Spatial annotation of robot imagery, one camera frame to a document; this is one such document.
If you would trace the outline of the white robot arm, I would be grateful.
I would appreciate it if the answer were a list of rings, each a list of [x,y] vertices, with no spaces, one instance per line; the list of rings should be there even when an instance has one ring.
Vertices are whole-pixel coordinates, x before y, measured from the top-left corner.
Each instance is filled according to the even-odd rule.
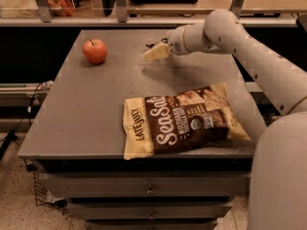
[[[307,230],[307,73],[252,37],[228,10],[171,30],[145,58],[218,50],[238,59],[280,113],[253,155],[248,230]]]

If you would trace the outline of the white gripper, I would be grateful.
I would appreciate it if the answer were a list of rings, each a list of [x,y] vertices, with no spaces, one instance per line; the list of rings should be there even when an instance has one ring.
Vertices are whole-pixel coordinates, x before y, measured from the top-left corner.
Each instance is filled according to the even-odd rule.
[[[204,23],[189,24],[167,32],[167,43],[159,42],[147,50],[146,61],[167,58],[171,52],[182,56],[195,52],[209,53],[217,49],[204,32]]]

